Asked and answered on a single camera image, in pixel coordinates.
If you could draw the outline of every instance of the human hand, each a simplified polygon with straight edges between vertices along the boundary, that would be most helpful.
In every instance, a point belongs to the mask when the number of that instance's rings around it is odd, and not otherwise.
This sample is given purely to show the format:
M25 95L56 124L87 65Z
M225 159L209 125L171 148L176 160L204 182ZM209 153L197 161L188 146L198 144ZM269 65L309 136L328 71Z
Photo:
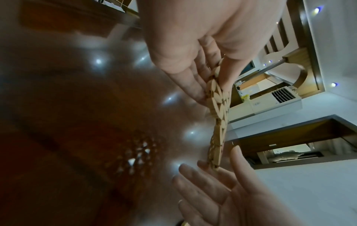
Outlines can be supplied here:
M213 171L199 161L198 172L182 164L172 183L183 196L178 204L190 226L303 225L259 180L237 146L231 151L234 173Z
M206 105L210 69L228 92L280 20L286 0L137 0L153 63L190 97Z

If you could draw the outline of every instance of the air conditioner vent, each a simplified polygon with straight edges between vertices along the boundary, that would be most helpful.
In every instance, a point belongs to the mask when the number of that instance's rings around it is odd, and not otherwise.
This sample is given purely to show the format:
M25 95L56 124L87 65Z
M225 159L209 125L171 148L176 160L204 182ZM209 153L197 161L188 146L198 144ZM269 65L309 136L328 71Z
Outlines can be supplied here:
M289 91L287 91L286 88L281 88L281 89L275 90L271 93L273 94L275 99L277 99L277 101L279 101L279 103L283 103L283 102L295 99L295 97Z

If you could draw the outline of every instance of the person's right hand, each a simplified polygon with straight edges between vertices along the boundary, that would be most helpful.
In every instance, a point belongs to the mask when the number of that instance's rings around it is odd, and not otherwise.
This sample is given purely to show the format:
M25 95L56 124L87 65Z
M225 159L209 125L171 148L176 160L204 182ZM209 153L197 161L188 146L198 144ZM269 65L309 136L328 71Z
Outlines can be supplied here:
M202 105L210 69L229 92L268 42L286 0L137 0L153 63Z
M178 208L190 226L303 225L259 180L238 146L231 151L231 164L234 173L213 171L203 161L197 165L206 173L179 167L173 185L184 198Z

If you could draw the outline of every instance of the light brown wooden trivet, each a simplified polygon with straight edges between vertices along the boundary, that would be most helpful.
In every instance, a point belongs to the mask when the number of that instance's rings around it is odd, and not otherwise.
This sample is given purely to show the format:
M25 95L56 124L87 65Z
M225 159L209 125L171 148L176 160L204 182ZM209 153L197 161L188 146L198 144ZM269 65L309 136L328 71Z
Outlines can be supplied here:
M218 84L218 75L220 66L212 70L210 80L207 83L207 106L216 119L216 125L213 131L213 136L210 141L208 151L208 162L212 169L219 168L221 162L223 143L226 136L228 124L228 111L231 104L231 96L229 92L223 92Z

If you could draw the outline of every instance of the air conditioner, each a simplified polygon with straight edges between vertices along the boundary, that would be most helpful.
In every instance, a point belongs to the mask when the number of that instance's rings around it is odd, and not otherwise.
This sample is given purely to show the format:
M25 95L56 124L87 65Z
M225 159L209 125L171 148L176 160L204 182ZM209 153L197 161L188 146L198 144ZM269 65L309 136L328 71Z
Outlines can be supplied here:
M228 130L240 128L302 109L301 97L283 87L232 107L228 113Z

